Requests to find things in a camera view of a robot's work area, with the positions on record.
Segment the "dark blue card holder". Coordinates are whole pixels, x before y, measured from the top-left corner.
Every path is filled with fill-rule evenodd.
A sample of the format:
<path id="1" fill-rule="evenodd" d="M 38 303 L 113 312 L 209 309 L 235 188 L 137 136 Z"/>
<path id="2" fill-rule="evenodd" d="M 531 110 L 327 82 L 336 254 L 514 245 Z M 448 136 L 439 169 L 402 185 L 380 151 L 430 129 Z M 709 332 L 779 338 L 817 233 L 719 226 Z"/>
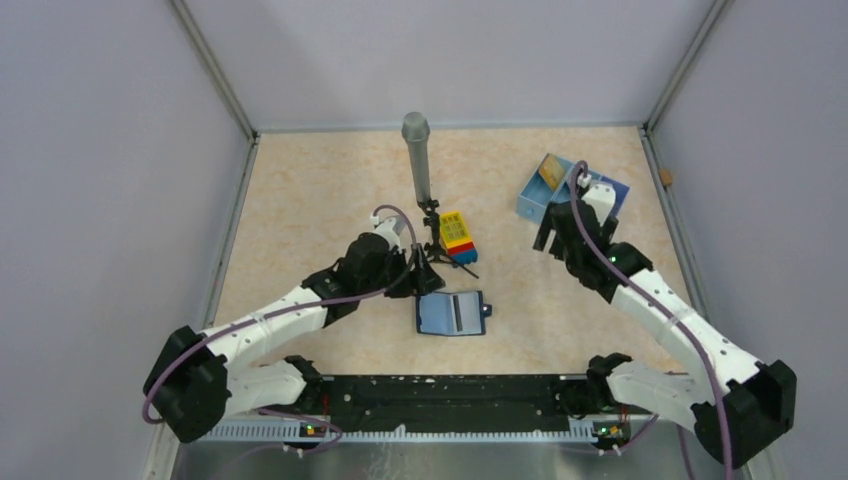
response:
<path id="1" fill-rule="evenodd" d="M 416 298 L 416 331 L 443 337 L 482 336 L 493 311 L 481 290 L 433 292 Z"/>

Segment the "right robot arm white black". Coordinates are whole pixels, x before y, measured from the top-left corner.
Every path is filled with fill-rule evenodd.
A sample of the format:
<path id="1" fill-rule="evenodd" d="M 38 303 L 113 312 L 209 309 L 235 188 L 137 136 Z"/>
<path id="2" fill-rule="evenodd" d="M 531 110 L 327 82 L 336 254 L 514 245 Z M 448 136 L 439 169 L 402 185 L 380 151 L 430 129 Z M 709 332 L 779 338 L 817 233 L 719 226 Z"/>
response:
<path id="1" fill-rule="evenodd" d="M 604 301 L 637 320 L 685 369 L 661 372 L 623 353 L 593 357 L 586 397 L 600 412 L 629 404 L 691 432 L 727 470 L 736 470 L 784 434 L 795 419 L 798 380 L 783 361 L 763 362 L 718 332 L 667 284 L 653 263 L 611 237 L 583 200 L 551 203 L 534 249 Z"/>

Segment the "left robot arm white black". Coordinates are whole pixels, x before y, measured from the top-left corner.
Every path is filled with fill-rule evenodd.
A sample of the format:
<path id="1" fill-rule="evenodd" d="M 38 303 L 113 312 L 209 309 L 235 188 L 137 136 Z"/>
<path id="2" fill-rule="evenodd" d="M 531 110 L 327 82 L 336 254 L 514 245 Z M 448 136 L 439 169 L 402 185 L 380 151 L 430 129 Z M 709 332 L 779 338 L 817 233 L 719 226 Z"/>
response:
<path id="1" fill-rule="evenodd" d="M 143 385 L 142 416 L 190 443 L 223 418 L 258 407 L 287 404 L 308 413 L 320 401 L 317 382 L 286 361 L 255 361 L 352 314 L 366 299 L 422 296 L 444 285 L 421 246 L 406 252 L 387 234 L 362 233 L 344 256 L 271 304 L 223 326 L 173 331 Z"/>

